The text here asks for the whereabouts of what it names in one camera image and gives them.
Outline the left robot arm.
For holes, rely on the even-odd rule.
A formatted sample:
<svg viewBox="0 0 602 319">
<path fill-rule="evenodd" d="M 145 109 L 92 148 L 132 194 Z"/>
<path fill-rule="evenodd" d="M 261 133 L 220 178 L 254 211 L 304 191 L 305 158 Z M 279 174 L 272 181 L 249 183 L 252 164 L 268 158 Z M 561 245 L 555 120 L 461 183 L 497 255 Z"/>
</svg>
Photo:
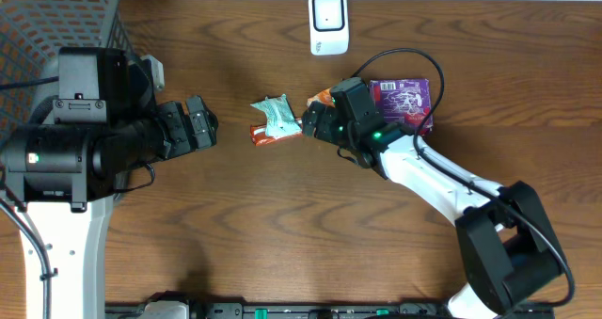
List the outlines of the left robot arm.
<svg viewBox="0 0 602 319">
<path fill-rule="evenodd" d="M 104 317 L 119 175 L 216 143 L 217 118 L 199 96 L 156 102 L 153 64 L 120 49 L 62 48 L 51 111 L 1 151 L 1 208 L 21 232 L 30 318 Z"/>
</svg>

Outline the red purple snack packet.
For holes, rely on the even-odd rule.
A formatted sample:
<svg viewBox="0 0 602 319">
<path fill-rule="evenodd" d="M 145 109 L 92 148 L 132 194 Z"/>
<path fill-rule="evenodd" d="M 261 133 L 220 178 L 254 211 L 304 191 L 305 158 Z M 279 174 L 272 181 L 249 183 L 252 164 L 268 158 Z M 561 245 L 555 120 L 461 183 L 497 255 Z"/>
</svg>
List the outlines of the red purple snack packet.
<svg viewBox="0 0 602 319">
<path fill-rule="evenodd" d="M 368 87 L 386 123 L 415 132 L 432 110 L 428 79 L 371 80 Z"/>
</svg>

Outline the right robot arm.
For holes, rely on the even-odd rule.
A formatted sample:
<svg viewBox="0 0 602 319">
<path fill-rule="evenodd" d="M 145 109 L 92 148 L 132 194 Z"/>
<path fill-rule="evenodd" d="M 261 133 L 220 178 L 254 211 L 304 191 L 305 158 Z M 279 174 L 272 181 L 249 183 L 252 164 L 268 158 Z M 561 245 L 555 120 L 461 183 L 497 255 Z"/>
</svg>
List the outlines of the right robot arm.
<svg viewBox="0 0 602 319">
<path fill-rule="evenodd" d="M 528 299 L 557 277 L 573 278 L 531 186 L 504 186 L 459 167 L 418 130 L 388 122 L 358 77 L 330 95 L 327 103 L 309 103 L 303 134 L 346 150 L 347 160 L 413 191 L 455 227 L 467 284 L 446 304 L 451 317 L 515 318 L 552 308 Z"/>
</svg>

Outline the teal snack wrapper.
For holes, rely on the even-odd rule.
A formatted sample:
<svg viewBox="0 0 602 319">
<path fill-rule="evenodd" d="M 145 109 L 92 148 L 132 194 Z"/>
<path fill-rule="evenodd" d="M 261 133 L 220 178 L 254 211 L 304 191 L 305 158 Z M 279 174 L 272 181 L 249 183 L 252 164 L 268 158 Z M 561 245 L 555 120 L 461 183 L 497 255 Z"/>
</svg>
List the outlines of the teal snack wrapper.
<svg viewBox="0 0 602 319">
<path fill-rule="evenodd" d="M 302 132 L 286 94 L 275 98 L 266 97 L 263 101 L 253 103 L 251 106 L 266 116 L 265 134 L 267 136 L 281 138 Z"/>
</svg>

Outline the small orange box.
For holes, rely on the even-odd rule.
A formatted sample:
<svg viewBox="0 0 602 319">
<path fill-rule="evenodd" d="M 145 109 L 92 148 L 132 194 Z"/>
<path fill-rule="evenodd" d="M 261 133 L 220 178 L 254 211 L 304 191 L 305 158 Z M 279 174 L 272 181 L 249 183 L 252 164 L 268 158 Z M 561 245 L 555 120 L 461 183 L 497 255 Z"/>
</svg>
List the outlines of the small orange box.
<svg viewBox="0 0 602 319">
<path fill-rule="evenodd" d="M 330 89 L 324 89 L 316 95 L 307 99 L 307 107 L 310 107 L 312 103 L 318 102 L 320 104 L 325 104 L 327 106 L 334 107 L 334 103 L 330 94 Z"/>
</svg>

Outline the brown orange snack bar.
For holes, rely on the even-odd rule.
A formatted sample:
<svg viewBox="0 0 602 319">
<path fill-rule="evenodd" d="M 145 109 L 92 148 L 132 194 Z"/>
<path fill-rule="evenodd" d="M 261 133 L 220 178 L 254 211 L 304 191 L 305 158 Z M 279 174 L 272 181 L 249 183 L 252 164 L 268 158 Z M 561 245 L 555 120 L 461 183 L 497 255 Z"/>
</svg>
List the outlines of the brown orange snack bar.
<svg viewBox="0 0 602 319">
<path fill-rule="evenodd" d="M 294 122 L 297 124 L 297 128 L 292 130 L 287 121 L 277 120 L 271 134 L 267 133 L 267 129 L 269 128 L 267 124 L 251 126 L 249 131 L 251 142 L 255 146 L 263 146 L 301 136 L 302 120 L 298 118 Z"/>
</svg>

